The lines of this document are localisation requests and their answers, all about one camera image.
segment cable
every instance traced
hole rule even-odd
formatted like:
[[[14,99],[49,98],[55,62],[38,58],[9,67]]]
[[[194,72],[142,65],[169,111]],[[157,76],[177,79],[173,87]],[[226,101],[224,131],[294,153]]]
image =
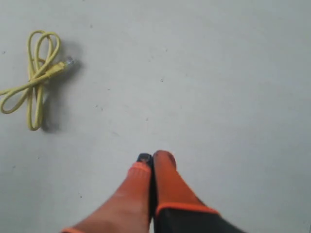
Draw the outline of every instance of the cable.
[[[41,34],[35,44],[34,56],[31,52],[31,41],[35,34]],[[51,36],[56,39],[56,45],[54,47]],[[47,58],[45,60],[39,58],[40,46],[44,39],[48,40],[49,49]],[[66,67],[73,65],[74,60],[68,58],[65,62],[59,62],[56,65],[52,65],[53,60],[57,56],[60,49],[61,41],[56,33],[44,32],[41,30],[34,31],[30,34],[27,41],[28,50],[28,83],[11,89],[0,91],[0,96],[6,95],[0,100],[0,110],[4,114],[10,114],[16,111],[27,99],[27,124],[31,131],[36,131],[41,127],[43,118],[43,84],[48,79],[55,77],[56,74],[65,70]],[[35,121],[32,120],[32,104],[33,94],[35,91],[36,107],[35,107]],[[18,92],[23,92],[17,103],[9,110],[4,109],[4,105],[9,98]]]

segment floor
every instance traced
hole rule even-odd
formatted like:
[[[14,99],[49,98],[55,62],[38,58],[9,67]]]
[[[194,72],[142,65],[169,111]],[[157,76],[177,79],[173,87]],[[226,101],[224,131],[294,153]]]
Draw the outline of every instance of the floor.
[[[310,0],[5,2],[1,89],[27,81],[33,30],[79,66],[51,81],[42,130],[25,105],[0,115],[0,232],[70,226],[157,149],[245,231],[309,232]]]

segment concrete floor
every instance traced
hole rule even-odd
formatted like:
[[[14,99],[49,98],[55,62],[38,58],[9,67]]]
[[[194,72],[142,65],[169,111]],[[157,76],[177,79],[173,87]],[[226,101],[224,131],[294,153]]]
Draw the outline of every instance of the concrete floor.
[[[57,32],[80,61],[53,81],[45,130],[0,115],[0,232],[88,215],[140,152],[175,154],[198,196],[254,233],[311,221],[310,0],[15,0],[0,7],[1,89],[25,42]]]

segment yellow ethernet cable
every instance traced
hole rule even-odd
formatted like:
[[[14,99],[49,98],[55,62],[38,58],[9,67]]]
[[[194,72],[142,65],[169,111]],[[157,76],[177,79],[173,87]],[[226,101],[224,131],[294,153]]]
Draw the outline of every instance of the yellow ethernet cable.
[[[41,34],[35,44],[34,56],[31,52],[31,41],[35,34]],[[56,45],[54,46],[51,36],[56,39]],[[49,49],[47,58],[45,60],[39,58],[40,46],[44,39],[48,40]],[[61,41],[59,36],[53,32],[44,32],[41,30],[34,31],[30,34],[27,41],[28,50],[28,83],[11,89],[0,91],[0,96],[5,95],[0,100],[0,110],[4,114],[9,114],[16,111],[27,99],[27,124],[31,131],[36,131],[41,127],[43,118],[43,84],[48,79],[55,77],[55,75],[67,69],[67,67],[74,64],[74,60],[71,57],[65,62],[59,62],[55,65],[52,64],[53,60],[57,56],[60,49]],[[18,92],[22,92],[22,96],[17,103],[9,110],[4,109],[4,105],[9,98]],[[32,102],[33,94],[35,92],[36,108],[35,108],[35,121],[32,121]]]

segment white floor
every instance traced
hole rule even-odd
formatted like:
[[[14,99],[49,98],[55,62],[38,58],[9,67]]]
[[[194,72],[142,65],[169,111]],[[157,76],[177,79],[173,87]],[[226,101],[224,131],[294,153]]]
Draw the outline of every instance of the white floor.
[[[106,200],[140,152],[173,152],[198,196],[254,233],[311,221],[310,0],[15,0],[0,88],[27,81],[29,33],[80,61],[45,130],[0,115],[0,232],[56,233]]]

